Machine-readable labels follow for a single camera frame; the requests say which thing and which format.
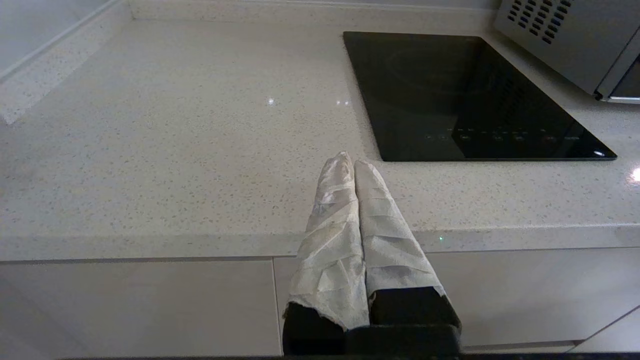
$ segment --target microwave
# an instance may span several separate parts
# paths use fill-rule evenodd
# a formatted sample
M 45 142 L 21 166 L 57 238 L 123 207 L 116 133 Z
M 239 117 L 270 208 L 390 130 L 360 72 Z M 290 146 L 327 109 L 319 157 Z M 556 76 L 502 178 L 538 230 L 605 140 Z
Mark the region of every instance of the microwave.
M 503 0 L 494 26 L 595 99 L 640 104 L 640 0 Z

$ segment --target white cabinet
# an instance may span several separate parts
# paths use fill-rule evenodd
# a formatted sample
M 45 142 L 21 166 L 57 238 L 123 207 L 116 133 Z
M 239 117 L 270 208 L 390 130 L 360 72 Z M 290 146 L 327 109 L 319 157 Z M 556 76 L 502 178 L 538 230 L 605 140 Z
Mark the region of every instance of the white cabinet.
M 640 304 L 640 249 L 427 256 L 465 346 L 584 340 Z
M 0 265 L 0 359 L 278 355 L 272 264 Z
M 576 346 L 572 352 L 640 352 L 640 308 Z

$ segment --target black glass cooktop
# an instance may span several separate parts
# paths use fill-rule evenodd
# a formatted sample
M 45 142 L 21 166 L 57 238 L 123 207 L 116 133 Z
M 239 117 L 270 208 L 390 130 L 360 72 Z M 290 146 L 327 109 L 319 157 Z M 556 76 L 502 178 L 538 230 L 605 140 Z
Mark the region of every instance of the black glass cooktop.
M 384 161 L 613 160 L 483 39 L 345 32 Z

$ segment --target kitchen countertop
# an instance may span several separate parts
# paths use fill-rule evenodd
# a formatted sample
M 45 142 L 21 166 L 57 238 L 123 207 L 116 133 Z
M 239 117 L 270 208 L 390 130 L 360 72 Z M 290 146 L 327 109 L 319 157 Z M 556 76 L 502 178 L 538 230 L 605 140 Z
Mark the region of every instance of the kitchen countertop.
M 126 25 L 0 129 L 0 261 L 295 255 L 341 150 L 378 167 L 427 252 L 640 247 L 640 107 L 594 101 L 501 35 L 466 34 L 619 158 L 384 163 L 344 30 Z

